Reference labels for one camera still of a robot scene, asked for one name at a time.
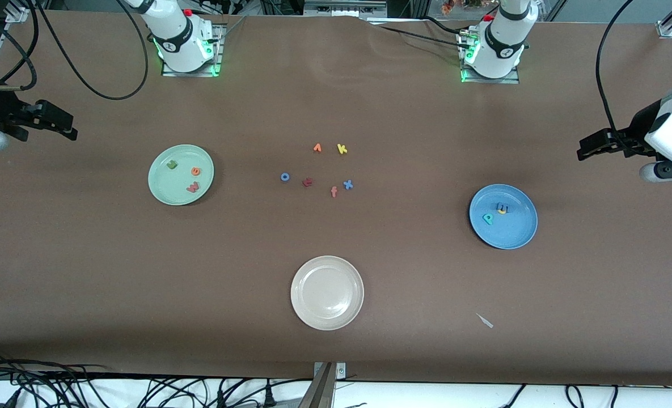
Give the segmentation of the beige plate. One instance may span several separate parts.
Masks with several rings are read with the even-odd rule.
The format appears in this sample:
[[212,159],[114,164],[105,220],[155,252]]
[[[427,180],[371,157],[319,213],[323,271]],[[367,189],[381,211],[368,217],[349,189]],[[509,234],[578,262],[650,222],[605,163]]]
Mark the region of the beige plate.
[[297,317],[321,331],[340,330],[351,323],[364,304],[365,287],[352,263],[338,256],[318,256],[299,267],[290,287]]

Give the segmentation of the light green plate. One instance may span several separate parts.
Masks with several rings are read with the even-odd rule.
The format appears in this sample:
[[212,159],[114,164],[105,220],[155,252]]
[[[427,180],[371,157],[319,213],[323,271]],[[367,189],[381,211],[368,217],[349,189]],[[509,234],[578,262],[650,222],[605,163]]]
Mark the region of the light green plate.
[[[174,170],[166,166],[170,160],[178,162]],[[191,175],[193,166],[201,168],[199,176]],[[206,150],[192,144],[180,144],[164,150],[154,159],[147,173],[147,185],[157,201],[168,206],[186,206],[205,196],[214,176],[214,161]],[[199,190],[189,193],[186,188],[194,181],[199,183]]]

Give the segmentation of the dark grey metal pole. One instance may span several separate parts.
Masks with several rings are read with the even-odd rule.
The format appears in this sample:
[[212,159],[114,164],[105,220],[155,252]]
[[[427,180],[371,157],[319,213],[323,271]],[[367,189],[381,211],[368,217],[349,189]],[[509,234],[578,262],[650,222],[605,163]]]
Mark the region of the dark grey metal pole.
[[297,408],[332,408],[339,374],[337,362],[316,363],[315,376]]

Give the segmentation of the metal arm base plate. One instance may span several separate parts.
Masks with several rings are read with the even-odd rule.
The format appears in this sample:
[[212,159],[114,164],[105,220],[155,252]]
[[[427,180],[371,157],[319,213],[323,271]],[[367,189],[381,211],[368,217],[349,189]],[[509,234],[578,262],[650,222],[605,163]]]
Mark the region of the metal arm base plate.
[[171,39],[155,39],[164,77],[218,77],[224,49],[225,25],[188,20],[188,30]]
[[524,44],[494,51],[486,40],[484,26],[468,26],[458,31],[455,38],[460,45],[459,59],[461,80],[475,83],[519,83],[517,65],[525,49]]

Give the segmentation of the brown table cover sheet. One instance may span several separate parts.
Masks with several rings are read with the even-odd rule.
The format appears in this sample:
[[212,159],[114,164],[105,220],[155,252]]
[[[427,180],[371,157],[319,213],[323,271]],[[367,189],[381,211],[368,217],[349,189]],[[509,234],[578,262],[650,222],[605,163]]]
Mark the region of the brown table cover sheet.
[[[133,373],[294,378],[342,361],[359,380],[672,385],[672,182],[644,182],[644,158],[575,155],[606,126],[604,31],[535,25],[519,84],[502,85],[461,83],[447,46],[356,18],[253,16],[227,36],[219,77],[162,77],[152,54],[124,101],[84,90],[42,32],[39,82],[20,98],[61,106],[79,137],[32,131],[0,151],[0,354]],[[215,166],[186,206],[147,185],[177,145]],[[489,184],[532,200],[527,245],[473,232]],[[291,305],[294,274],[326,255],[365,287],[334,331]]]

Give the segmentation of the grey metal box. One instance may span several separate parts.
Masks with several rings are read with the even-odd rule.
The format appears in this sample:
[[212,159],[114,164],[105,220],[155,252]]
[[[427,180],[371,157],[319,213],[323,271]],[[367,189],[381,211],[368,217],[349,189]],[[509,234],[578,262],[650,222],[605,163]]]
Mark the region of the grey metal box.
[[304,16],[355,16],[368,18],[387,18],[386,0],[304,0]]

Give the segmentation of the blue plate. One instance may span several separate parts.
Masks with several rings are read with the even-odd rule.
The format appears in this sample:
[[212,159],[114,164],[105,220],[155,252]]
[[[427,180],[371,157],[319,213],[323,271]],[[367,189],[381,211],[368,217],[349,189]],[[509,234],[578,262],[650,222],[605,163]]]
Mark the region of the blue plate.
[[[507,214],[497,212],[497,204],[507,202]],[[494,225],[487,225],[483,215],[491,213]],[[530,197],[509,184],[489,184],[479,189],[468,208],[471,229],[487,245],[514,250],[527,245],[538,230],[538,212]]]

